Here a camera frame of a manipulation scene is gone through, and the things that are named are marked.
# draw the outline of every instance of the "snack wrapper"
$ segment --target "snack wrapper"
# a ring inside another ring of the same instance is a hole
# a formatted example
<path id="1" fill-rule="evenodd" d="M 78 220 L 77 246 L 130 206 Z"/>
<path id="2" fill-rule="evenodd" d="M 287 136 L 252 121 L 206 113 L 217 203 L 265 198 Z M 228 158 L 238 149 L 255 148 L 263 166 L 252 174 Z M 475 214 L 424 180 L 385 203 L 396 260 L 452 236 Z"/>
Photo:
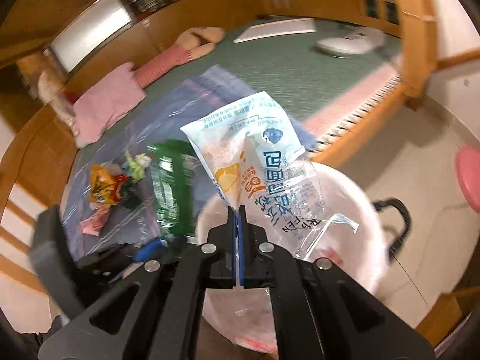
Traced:
<path id="1" fill-rule="evenodd" d="M 181 130 L 220 197 L 236 210 L 245 205 L 249 221 L 266 215 L 279 237 L 293 236 L 292 246 L 320 225 L 325 205 L 316 171 L 287 114 L 266 92 Z"/>
<path id="2" fill-rule="evenodd" d="M 90 172 L 90 204 L 94 205 L 95 208 L 101 205 L 117 205 L 122 199 L 120 189 L 127 180 L 128 177 L 122 173 L 111 175 L 106 167 L 92 165 Z"/>

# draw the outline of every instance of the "pink stool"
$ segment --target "pink stool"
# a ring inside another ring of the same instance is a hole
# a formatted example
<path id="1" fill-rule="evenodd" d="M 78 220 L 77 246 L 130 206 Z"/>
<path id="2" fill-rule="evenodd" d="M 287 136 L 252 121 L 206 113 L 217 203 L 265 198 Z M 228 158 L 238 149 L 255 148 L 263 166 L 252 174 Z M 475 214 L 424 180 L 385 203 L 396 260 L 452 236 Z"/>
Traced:
<path id="1" fill-rule="evenodd" d="M 455 159 L 458 183 L 466 201 L 480 213 L 480 151 L 462 147 Z"/>

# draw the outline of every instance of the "green packaging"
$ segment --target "green packaging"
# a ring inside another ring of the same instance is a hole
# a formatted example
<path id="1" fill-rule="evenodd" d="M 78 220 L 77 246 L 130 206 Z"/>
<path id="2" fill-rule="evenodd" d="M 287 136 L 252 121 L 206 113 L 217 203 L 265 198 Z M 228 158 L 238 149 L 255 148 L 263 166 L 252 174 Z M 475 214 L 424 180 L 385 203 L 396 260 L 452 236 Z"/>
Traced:
<path id="1" fill-rule="evenodd" d="M 198 160 L 192 146 L 182 140 L 167 140 L 148 146 L 148 150 L 162 237 L 173 234 L 195 238 L 191 178 Z"/>

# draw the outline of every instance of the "trash bin handle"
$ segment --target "trash bin handle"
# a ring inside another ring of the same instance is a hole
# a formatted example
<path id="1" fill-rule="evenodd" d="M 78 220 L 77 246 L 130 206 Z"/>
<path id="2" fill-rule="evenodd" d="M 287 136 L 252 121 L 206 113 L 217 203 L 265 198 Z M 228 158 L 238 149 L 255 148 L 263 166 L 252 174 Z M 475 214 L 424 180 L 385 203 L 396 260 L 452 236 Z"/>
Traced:
<path id="1" fill-rule="evenodd" d="M 390 261 L 396 256 L 396 254 L 402 249 L 403 243 L 405 242 L 405 238 L 408 236 L 410 232 L 410 224 L 412 218 L 410 216 L 409 210 L 405 207 L 400 200 L 396 198 L 389 198 L 386 200 L 377 200 L 376 202 L 372 202 L 375 210 L 377 212 L 382 212 L 385 207 L 395 207 L 400 215 L 402 215 L 403 221 L 405 223 L 405 227 L 401 234 L 397 236 L 397 238 L 392 242 L 390 245 L 390 249 L 388 250 L 388 257 Z"/>

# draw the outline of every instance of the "white wall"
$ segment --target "white wall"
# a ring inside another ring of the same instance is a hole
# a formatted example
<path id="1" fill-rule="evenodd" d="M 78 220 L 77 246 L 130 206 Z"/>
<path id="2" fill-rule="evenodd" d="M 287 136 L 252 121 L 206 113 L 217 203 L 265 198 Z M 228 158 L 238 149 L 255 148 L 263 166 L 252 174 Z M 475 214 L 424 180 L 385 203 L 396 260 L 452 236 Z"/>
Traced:
<path id="1" fill-rule="evenodd" d="M 458 0 L 434 0 L 438 24 L 438 58 L 480 48 L 480 35 Z M 433 74 L 426 88 L 480 139 L 480 61 Z"/>

